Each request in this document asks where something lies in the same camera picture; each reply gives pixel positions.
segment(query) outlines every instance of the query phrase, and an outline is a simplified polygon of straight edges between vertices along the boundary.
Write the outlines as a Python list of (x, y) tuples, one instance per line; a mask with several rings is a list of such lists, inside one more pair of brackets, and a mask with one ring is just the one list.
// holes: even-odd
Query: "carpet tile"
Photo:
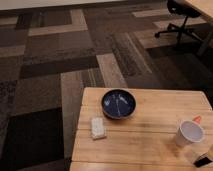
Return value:
[(4, 170), (17, 170), (63, 157), (61, 108), (13, 116), (3, 151)]

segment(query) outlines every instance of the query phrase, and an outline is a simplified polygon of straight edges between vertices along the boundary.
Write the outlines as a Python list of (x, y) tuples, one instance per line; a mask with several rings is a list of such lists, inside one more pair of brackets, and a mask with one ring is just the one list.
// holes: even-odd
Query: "chair leg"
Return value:
[(159, 32), (155, 33), (155, 37), (159, 38), (161, 33), (176, 33), (178, 31), (179, 31), (179, 29), (159, 31)]
[(188, 16), (185, 17), (184, 22), (183, 22), (182, 26), (179, 29), (179, 32), (178, 32), (178, 35), (177, 35), (177, 44), (176, 44), (176, 47), (178, 47), (180, 45), (180, 41), (181, 41), (181, 38), (182, 38), (182, 34), (184, 32), (184, 29), (186, 27), (187, 20), (188, 20)]
[(203, 40), (200, 37), (198, 37), (196, 34), (194, 34), (193, 32), (190, 33), (189, 31), (184, 31), (184, 33), (187, 36), (191, 37), (192, 39), (199, 41), (200, 43), (203, 42)]

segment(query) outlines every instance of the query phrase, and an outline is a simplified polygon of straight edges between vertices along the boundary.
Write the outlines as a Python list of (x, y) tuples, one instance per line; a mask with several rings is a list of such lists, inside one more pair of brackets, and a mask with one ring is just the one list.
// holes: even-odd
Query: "bowl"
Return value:
[(136, 102), (133, 95), (121, 89), (107, 92), (101, 101), (103, 113), (111, 119), (128, 118), (135, 110)]

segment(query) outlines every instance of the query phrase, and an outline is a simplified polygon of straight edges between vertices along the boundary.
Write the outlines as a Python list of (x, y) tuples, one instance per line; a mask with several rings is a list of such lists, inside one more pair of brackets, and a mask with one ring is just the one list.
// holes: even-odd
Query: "wooden plank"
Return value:
[(213, 21), (213, 1), (212, 0), (184, 0), (188, 5), (202, 13), (209, 20)]
[[(114, 164), (114, 163), (85, 163), (72, 162), (70, 171), (196, 171), (195, 167)], [(212, 168), (203, 167), (200, 171), (212, 171)]]
[(141, 132), (107, 132), (107, 138), (94, 141), (91, 132), (78, 130), (73, 161), (97, 163), (153, 164), (193, 166), (193, 162), (212, 145), (213, 135), (202, 143), (179, 148), (175, 134)]
[(175, 133), (183, 120), (202, 116), (201, 126), (206, 134), (213, 134), (213, 111), (143, 109), (137, 107), (131, 117), (112, 120), (104, 117), (101, 106), (82, 106), (78, 122), (79, 130), (90, 130), (92, 117), (102, 117), (107, 131), (136, 131)]
[[(109, 88), (86, 88), (82, 105), (100, 106), (103, 95)], [(205, 94), (201, 91), (125, 89), (143, 109), (212, 110)]]

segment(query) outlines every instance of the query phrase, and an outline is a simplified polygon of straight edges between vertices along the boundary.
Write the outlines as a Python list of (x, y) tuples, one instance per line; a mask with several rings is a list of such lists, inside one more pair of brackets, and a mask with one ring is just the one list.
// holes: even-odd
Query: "black object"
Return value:
[(206, 156), (206, 154), (200, 156), (194, 163), (196, 167), (201, 167), (211, 163), (212, 161)]
[(194, 33), (193, 28), (186, 28), (186, 22), (189, 17), (196, 18), (199, 17), (201, 14), (196, 10), (194, 10), (193, 8), (185, 4), (180, 4), (175, 0), (168, 0), (167, 7), (171, 14), (184, 15), (185, 16), (184, 22), (180, 27), (170, 23), (167, 27), (167, 30), (155, 33), (155, 37), (159, 38), (161, 33), (178, 33), (176, 46), (179, 46), (182, 34), (186, 34), (187, 36), (193, 38), (194, 40), (197, 40), (200, 43), (202, 43), (202, 40)]
[(201, 167), (213, 162), (213, 145), (209, 149), (209, 151), (202, 156), (200, 156), (195, 162), (194, 165), (196, 167)]
[(107, 92), (101, 104), (104, 114), (112, 119), (127, 118), (136, 106), (134, 97), (129, 92), (120, 89)]

